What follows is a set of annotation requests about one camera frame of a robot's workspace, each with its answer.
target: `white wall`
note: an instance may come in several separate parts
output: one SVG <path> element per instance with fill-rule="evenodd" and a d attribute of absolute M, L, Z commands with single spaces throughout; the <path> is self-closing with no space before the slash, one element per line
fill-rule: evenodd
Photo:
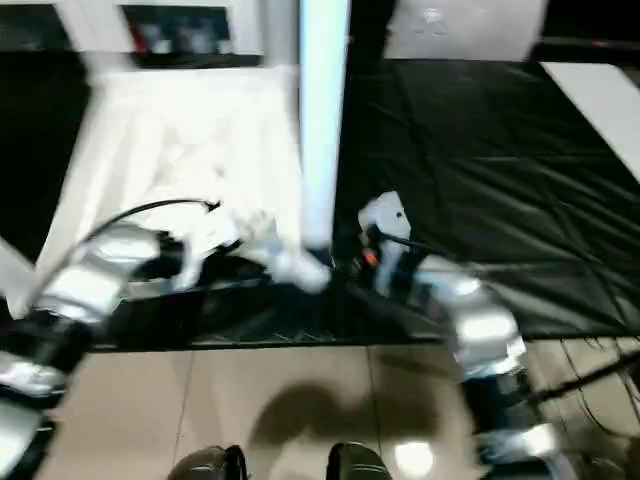
<path fill-rule="evenodd" d="M 547 0 L 399 0 L 385 56 L 523 60 Z"/>

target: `orange light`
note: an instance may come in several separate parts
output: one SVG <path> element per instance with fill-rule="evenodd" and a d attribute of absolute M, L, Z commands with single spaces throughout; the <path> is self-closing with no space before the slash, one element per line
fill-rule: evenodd
<path fill-rule="evenodd" d="M 373 250 L 367 249 L 363 252 L 363 255 L 364 255 L 365 261 L 372 267 L 378 264 L 378 257 L 376 257 L 376 254 L 373 252 Z"/>

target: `white pillar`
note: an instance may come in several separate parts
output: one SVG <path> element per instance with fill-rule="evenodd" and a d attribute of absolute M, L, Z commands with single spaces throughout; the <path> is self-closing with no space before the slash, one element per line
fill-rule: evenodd
<path fill-rule="evenodd" d="M 300 6 L 302 240 L 312 249 L 331 246 L 349 10 L 349 0 Z"/>

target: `picture frame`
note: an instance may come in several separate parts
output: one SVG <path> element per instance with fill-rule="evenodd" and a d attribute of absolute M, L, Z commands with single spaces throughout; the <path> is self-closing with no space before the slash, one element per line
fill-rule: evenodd
<path fill-rule="evenodd" d="M 78 0 L 101 51 L 264 54 L 258 0 Z"/>

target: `white object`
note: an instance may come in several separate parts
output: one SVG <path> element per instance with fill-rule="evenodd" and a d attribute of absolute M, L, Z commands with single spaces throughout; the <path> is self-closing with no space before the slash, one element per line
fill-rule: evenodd
<path fill-rule="evenodd" d="M 543 63 L 562 91 L 640 180 L 640 90 L 613 65 Z"/>
<path fill-rule="evenodd" d="M 540 37 L 547 0 L 399 0 L 387 58 L 527 58 Z"/>
<path fill-rule="evenodd" d="M 338 175 L 349 0 L 302 0 L 300 128 L 303 242 L 330 248 Z"/>
<path fill-rule="evenodd" d="M 411 224 L 397 192 L 386 192 L 369 202 L 358 212 L 358 222 L 363 230 L 370 226 L 389 235 L 408 239 L 411 235 Z M 376 270 L 373 288 L 380 295 L 388 296 L 393 273 L 398 267 L 402 254 L 409 250 L 400 243 L 385 240 L 380 244 L 381 263 Z"/>

